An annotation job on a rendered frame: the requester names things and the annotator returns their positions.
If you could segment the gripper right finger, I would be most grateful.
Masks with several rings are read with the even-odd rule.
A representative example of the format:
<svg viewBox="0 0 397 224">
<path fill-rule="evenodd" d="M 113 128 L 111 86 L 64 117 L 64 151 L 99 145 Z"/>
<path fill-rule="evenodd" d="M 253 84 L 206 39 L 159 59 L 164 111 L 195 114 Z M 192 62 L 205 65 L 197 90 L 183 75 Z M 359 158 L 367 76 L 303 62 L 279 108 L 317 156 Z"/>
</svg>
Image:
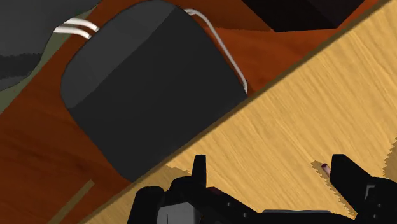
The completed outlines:
<svg viewBox="0 0 397 224">
<path fill-rule="evenodd" d="M 356 211 L 355 224 L 397 224 L 397 183 L 374 177 L 344 154 L 331 160 L 330 183 Z"/>
</svg>

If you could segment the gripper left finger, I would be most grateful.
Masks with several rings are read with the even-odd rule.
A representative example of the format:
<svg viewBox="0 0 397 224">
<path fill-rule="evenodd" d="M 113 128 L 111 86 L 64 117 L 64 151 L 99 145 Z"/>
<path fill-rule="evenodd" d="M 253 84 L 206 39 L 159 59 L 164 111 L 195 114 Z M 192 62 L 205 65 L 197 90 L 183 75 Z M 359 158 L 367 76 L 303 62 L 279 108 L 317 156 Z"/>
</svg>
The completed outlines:
<svg viewBox="0 0 397 224">
<path fill-rule="evenodd" d="M 207 186 L 206 156 L 196 155 L 191 176 L 138 191 L 127 224 L 258 224 L 258 213 Z"/>
</svg>

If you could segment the light wooden table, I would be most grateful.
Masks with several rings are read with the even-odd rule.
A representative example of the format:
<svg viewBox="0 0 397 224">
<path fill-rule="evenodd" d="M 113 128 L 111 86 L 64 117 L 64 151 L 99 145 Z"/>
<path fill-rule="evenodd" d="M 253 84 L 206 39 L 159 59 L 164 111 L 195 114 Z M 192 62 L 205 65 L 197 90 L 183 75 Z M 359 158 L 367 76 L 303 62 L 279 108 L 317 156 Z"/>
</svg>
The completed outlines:
<svg viewBox="0 0 397 224">
<path fill-rule="evenodd" d="M 397 181 L 397 0 L 253 99 L 80 224 L 125 224 L 136 191 L 169 187 L 206 154 L 208 183 L 257 211 L 325 209 L 353 216 L 321 164 L 344 153 Z"/>
</svg>

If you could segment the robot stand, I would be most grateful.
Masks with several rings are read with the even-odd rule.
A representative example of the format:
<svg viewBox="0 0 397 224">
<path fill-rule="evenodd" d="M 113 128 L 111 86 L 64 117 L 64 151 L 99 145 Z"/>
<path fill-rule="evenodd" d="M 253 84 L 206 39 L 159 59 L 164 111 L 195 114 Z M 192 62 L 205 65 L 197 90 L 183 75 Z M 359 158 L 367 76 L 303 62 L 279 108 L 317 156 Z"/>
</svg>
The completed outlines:
<svg viewBox="0 0 397 224">
<path fill-rule="evenodd" d="M 336 29 L 364 0 L 242 0 L 273 31 Z"/>
</svg>

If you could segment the dark grey rounded furniture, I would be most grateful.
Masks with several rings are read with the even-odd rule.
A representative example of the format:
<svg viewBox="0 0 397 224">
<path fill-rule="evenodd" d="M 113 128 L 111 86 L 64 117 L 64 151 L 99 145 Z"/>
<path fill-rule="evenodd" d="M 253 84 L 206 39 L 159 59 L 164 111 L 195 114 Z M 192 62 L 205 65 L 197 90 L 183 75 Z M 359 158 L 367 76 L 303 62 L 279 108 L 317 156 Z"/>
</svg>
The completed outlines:
<svg viewBox="0 0 397 224">
<path fill-rule="evenodd" d="M 101 0 L 0 0 L 0 91 L 29 76 L 54 29 Z"/>
</svg>

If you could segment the black chair with metal frame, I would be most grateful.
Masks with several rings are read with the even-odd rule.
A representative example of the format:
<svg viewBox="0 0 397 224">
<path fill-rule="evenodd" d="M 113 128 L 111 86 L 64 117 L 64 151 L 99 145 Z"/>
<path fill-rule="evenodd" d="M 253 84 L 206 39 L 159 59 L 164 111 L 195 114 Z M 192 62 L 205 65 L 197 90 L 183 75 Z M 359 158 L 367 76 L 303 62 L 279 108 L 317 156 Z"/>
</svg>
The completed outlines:
<svg viewBox="0 0 397 224">
<path fill-rule="evenodd" d="M 247 97 L 247 81 L 197 10 L 136 3 L 72 57 L 60 83 L 70 115 L 135 181 Z"/>
</svg>

